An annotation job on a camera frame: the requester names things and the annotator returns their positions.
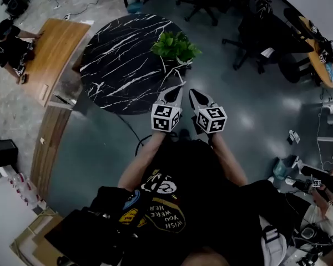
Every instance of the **wooden desk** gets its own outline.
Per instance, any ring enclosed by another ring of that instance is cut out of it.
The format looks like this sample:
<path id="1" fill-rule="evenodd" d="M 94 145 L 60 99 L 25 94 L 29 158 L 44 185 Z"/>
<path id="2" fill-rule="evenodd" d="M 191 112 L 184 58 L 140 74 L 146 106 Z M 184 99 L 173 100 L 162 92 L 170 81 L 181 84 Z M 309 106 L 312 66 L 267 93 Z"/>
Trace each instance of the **wooden desk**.
<path id="1" fill-rule="evenodd" d="M 305 17 L 300 16 L 301 21 L 303 21 L 306 25 L 306 27 L 310 28 L 310 23 L 309 20 L 306 19 Z M 318 50 L 319 50 L 319 45 L 318 42 L 316 42 L 314 39 L 307 39 L 307 43 L 312 46 L 315 50 L 313 52 L 308 53 L 308 57 L 311 61 L 312 66 L 317 72 L 317 75 L 321 78 L 323 83 L 330 87 L 333 88 L 333 83 L 331 82 L 329 78 L 328 71 L 326 69 L 326 65 L 324 63 L 321 63 L 319 55 L 318 55 Z"/>
<path id="2" fill-rule="evenodd" d="M 40 32 L 34 50 L 36 57 L 26 64 L 28 81 L 22 85 L 26 92 L 46 107 L 54 87 L 72 54 L 90 26 L 58 19 L 48 19 Z"/>

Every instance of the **white t-shirt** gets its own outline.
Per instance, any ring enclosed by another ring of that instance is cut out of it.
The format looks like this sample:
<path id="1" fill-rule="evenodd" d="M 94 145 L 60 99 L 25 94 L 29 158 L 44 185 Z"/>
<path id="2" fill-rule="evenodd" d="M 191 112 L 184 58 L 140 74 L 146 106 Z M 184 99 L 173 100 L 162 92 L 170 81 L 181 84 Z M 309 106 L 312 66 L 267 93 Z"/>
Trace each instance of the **white t-shirt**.
<path id="1" fill-rule="evenodd" d="M 303 229 L 307 224 L 310 223 L 317 223 L 318 226 L 322 231 L 327 233 L 331 239 L 333 240 L 333 205 L 329 205 L 328 210 L 326 212 L 326 219 L 322 218 L 321 210 L 316 205 L 311 205 L 305 216 L 302 220 L 301 229 Z"/>

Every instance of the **black marble table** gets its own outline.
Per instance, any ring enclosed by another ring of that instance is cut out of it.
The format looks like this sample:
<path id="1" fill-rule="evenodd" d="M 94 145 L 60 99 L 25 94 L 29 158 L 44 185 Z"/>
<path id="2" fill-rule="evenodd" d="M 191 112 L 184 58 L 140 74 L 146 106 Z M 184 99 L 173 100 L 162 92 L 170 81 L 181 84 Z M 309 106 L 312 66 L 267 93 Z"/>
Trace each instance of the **black marble table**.
<path id="1" fill-rule="evenodd" d="M 175 60 L 155 55 L 151 47 L 163 32 L 177 34 L 173 22 L 151 14 L 112 21 L 85 48 L 80 74 L 84 90 L 102 109 L 116 114 L 148 112 L 158 94 L 180 84 Z"/>

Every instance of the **pack of water bottles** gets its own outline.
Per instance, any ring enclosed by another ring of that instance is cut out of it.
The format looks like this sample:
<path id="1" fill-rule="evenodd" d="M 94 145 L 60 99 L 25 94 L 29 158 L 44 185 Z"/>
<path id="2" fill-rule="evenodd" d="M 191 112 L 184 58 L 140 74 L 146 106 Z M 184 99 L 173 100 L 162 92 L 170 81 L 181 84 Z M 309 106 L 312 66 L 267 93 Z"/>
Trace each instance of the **pack of water bottles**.
<path id="1" fill-rule="evenodd" d="M 23 173 L 10 177 L 8 181 L 28 206 L 32 208 L 37 206 L 40 200 L 37 189 Z"/>

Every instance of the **potted plant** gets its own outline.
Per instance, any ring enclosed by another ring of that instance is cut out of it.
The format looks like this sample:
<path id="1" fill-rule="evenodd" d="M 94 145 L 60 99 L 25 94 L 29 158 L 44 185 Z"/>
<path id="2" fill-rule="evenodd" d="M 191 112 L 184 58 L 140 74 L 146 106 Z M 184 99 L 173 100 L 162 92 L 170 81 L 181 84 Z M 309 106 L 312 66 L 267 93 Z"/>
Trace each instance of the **potted plant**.
<path id="1" fill-rule="evenodd" d="M 154 54 L 161 57 L 175 59 L 180 65 L 188 65 L 201 51 L 195 44 L 189 42 L 188 37 L 179 32 L 162 33 L 157 42 L 152 46 Z"/>

